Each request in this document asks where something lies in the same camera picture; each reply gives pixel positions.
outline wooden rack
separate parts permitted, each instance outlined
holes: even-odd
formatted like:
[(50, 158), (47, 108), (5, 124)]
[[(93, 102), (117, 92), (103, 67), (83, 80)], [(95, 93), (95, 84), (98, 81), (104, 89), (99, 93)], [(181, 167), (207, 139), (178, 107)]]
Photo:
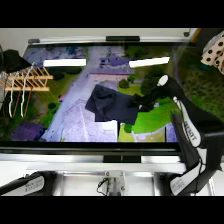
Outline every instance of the wooden rack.
[(30, 67), (11, 74), (6, 73), (6, 77), (6, 81), (0, 79), (0, 86), (3, 89), (5, 88), (5, 91), (11, 91), (12, 88), (13, 91), (21, 91), (24, 87), (25, 78), (25, 91), (50, 91), (49, 87), (47, 87), (47, 82), (49, 79), (53, 79), (53, 76), (49, 75), (44, 67), (42, 69), (39, 67)]

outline white cable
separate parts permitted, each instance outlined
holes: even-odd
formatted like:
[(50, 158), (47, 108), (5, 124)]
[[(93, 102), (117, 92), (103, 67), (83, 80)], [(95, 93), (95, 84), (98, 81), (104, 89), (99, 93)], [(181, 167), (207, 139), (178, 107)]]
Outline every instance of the white cable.
[(19, 75), (19, 72), (16, 73), (16, 75), (14, 76), (13, 80), (12, 80), (12, 89), (11, 89), (11, 101), (9, 103), (9, 115), (10, 117), (12, 117), (12, 102), (13, 102), (13, 90), (14, 90), (14, 83), (15, 83), (15, 78)]
[(30, 71), (33, 69), (35, 63), (32, 64), (31, 68), (29, 69), (26, 77), (24, 78), (24, 84), (23, 84), (23, 95), (22, 95), (22, 103), (21, 103), (21, 116), (23, 117), (23, 104), (24, 104), (24, 95), (25, 95), (25, 88), (26, 88), (26, 80), (30, 74)]

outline gray road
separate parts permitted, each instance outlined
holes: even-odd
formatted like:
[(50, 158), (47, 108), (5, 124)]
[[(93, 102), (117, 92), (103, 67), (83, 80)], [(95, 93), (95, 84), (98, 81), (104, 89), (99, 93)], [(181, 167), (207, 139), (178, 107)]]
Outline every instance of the gray road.
[[(110, 47), (112, 53), (123, 54), (121, 47)], [(42, 136), (46, 141), (58, 142), (61, 140), (61, 133), (63, 131), (63, 115), (78, 99), (86, 100), (87, 95), (90, 96), (91, 91), (88, 89), (88, 74), (93, 68), (98, 68), (100, 58), (105, 57), (108, 52), (108, 47), (89, 47), (88, 62), (82, 70), (79, 78), (70, 86), (65, 99), (57, 113), (55, 114), (48, 130)]]

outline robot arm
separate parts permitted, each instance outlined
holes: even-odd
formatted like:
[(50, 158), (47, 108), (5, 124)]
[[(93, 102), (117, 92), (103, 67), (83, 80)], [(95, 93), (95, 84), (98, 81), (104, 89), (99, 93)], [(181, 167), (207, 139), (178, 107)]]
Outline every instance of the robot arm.
[(171, 77), (164, 75), (157, 87), (148, 95), (134, 96), (135, 103), (141, 104), (140, 111), (150, 111), (160, 97), (170, 97), (179, 107), (181, 115), (173, 116), (173, 124), (186, 160), (193, 155), (194, 162), (187, 165), (187, 172), (170, 181), (174, 195), (200, 191), (220, 169), (224, 145), (224, 124), (214, 115), (196, 107)]

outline polka dot fabric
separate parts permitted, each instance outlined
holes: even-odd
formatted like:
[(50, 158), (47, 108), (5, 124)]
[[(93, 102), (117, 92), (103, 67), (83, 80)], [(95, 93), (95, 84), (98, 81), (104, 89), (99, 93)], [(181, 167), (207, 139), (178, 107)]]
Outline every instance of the polka dot fabric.
[(215, 66), (224, 75), (224, 35), (203, 54), (201, 62)]

